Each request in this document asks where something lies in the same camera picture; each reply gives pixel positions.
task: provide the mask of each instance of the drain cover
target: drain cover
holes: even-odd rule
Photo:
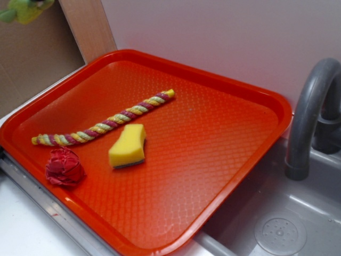
[[[268,253],[289,256],[300,251],[306,242],[306,231],[300,220],[283,212],[261,217],[255,226],[257,243]]]

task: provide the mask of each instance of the red crumpled paper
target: red crumpled paper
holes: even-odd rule
[[[76,186],[86,173],[78,156],[67,147],[61,147],[51,151],[45,175],[52,184]]]

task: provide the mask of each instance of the faucet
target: faucet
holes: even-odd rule
[[[295,110],[285,158],[285,174],[303,180],[310,149],[333,154],[341,149],[341,64],[320,60],[310,72]]]

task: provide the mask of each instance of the green toy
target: green toy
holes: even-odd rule
[[[16,20],[28,24],[49,8],[54,0],[10,0],[7,9],[0,10],[0,21],[11,23]]]

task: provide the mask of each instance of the plastic tray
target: plastic tray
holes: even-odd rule
[[[83,131],[174,89],[170,102],[133,120],[147,133],[143,164],[115,170],[108,150],[123,126],[70,148],[87,177],[51,185],[53,149],[40,133]],[[250,172],[291,120],[280,95],[132,50],[90,63],[11,116],[0,145],[123,255],[164,255],[184,245]]]

